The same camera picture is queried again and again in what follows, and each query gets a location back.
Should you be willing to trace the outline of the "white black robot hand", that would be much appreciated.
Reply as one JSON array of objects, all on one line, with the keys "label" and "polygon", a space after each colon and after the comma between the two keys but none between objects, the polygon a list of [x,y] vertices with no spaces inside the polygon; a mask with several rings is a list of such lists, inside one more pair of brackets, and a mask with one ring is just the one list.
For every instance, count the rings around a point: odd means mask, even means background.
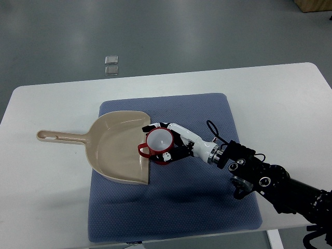
[{"label": "white black robot hand", "polygon": [[203,162],[211,164],[216,154],[220,152],[216,143],[206,142],[199,135],[175,123],[153,123],[143,127],[142,131],[147,135],[152,129],[158,127],[169,129],[174,137],[174,146],[169,151],[171,155],[169,163],[186,157],[198,157]]}]

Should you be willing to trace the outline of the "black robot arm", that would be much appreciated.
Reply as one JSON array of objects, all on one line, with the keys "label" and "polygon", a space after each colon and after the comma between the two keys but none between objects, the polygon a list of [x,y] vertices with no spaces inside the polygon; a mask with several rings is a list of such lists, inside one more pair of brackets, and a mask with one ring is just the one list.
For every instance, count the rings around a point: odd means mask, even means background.
[{"label": "black robot arm", "polygon": [[300,214],[310,225],[303,238],[305,248],[313,248],[313,239],[325,236],[331,245],[331,192],[320,190],[295,179],[280,165],[268,164],[259,154],[233,140],[219,136],[215,124],[207,120],[208,128],[222,142],[211,159],[219,169],[227,168],[235,187],[233,197],[242,200],[252,192],[269,201],[277,213]]}]

